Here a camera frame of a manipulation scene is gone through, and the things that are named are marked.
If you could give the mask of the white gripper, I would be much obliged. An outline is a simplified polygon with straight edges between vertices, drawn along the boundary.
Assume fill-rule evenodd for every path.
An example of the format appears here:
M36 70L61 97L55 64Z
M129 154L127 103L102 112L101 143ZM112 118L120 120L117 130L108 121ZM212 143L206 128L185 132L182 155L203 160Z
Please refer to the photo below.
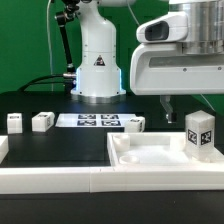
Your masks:
M166 119L175 123L169 95L224 93L224 54L184 55L178 43L140 44L131 59L130 88L136 95L161 95Z

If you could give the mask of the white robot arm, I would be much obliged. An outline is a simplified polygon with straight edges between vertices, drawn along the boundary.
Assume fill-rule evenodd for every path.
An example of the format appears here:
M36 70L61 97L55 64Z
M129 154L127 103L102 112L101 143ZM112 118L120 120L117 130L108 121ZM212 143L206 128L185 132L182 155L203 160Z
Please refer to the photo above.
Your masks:
M108 103L125 94L116 64L116 28L98 8L136 0L63 0L65 18L78 18L82 63L74 72L76 98ZM130 88L137 95L158 95L170 122L173 95L224 94L224 0L169 0L169 12L136 30L140 45L130 65Z

